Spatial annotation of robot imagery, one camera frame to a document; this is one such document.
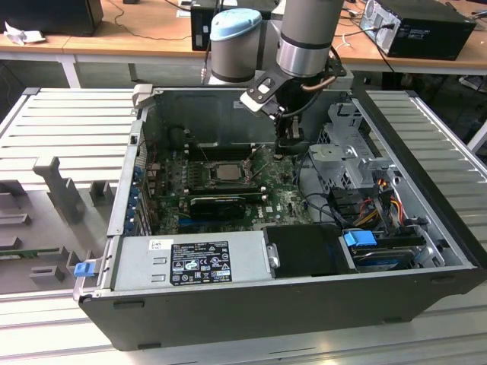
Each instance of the paper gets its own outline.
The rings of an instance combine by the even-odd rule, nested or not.
[[[5,29],[6,31],[3,32],[3,35],[9,38],[11,42],[20,44],[21,46],[23,46],[25,43],[37,43],[46,40],[42,33],[37,30],[19,30],[11,27],[7,22],[5,22]]]

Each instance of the blue tab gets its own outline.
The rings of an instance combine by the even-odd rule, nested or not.
[[[76,278],[93,277],[95,274],[94,262],[80,262],[76,264],[74,274]]]
[[[350,246],[376,246],[374,234],[371,230],[350,230],[343,238],[348,247]]]

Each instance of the sticker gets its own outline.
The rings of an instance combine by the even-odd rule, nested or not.
[[[149,240],[149,249],[170,249],[174,240]]]
[[[174,286],[231,281],[228,241],[173,244],[170,263],[170,283]]]

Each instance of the white table leg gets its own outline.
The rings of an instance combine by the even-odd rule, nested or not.
[[[66,79],[70,88],[81,88],[81,83],[78,78],[78,65],[73,55],[61,55],[58,57],[58,62],[61,63]]]
[[[482,128],[479,129],[479,131],[472,137],[467,147],[473,153],[476,153],[482,147],[485,141],[487,141],[487,120],[484,122]]]

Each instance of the black computer tower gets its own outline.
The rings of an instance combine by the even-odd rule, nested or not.
[[[0,30],[5,22],[21,30],[92,36],[103,18],[100,0],[1,0]]]

